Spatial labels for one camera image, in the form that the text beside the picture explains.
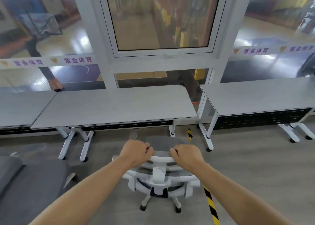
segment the hazard stripe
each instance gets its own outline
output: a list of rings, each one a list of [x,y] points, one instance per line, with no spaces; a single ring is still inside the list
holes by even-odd
[[[192,133],[191,133],[191,130],[190,130],[190,129],[188,129],[188,130],[187,130],[187,132],[188,132],[189,139],[190,139],[190,141],[191,141],[191,139],[192,139]]]
[[[212,200],[211,193],[209,192],[209,190],[206,187],[204,187],[204,192],[206,193],[206,196],[207,196],[210,212],[212,214],[213,223],[215,225],[220,225],[219,217],[218,217],[218,214],[215,210],[215,203]]]

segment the forearm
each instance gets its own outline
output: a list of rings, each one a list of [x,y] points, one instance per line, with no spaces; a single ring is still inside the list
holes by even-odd
[[[203,162],[194,174],[238,225],[291,225],[280,212]]]
[[[85,224],[128,169],[128,163],[117,158],[54,201],[30,225]]]

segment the hand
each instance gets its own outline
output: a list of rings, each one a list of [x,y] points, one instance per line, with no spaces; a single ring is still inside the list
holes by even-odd
[[[143,164],[154,154],[149,143],[128,140],[120,152],[119,158],[129,164],[130,168]]]
[[[200,163],[205,163],[199,148],[195,145],[176,145],[174,148],[171,148],[170,154],[175,162],[192,174],[194,174]]]

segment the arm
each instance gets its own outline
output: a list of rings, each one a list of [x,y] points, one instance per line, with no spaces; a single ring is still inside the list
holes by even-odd
[[[29,225],[85,224],[98,210],[120,178],[143,164],[154,151],[149,143],[128,140],[120,155],[49,205]]]
[[[175,150],[170,151],[175,162],[197,176],[237,225],[292,225],[264,200],[204,162],[198,147],[176,145]]]

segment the office chair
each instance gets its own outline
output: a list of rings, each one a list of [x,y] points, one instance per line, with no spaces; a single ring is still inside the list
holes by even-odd
[[[128,170],[123,178],[129,180],[131,191],[138,190],[147,195],[141,202],[142,211],[147,208],[151,197],[158,197],[171,198],[175,203],[175,211],[180,213],[181,203],[177,197],[184,195],[187,199],[192,196],[193,188],[200,186],[199,179],[179,167],[169,153],[170,148],[183,144],[183,141],[165,136],[145,137],[143,141],[150,143],[154,155],[140,167]]]

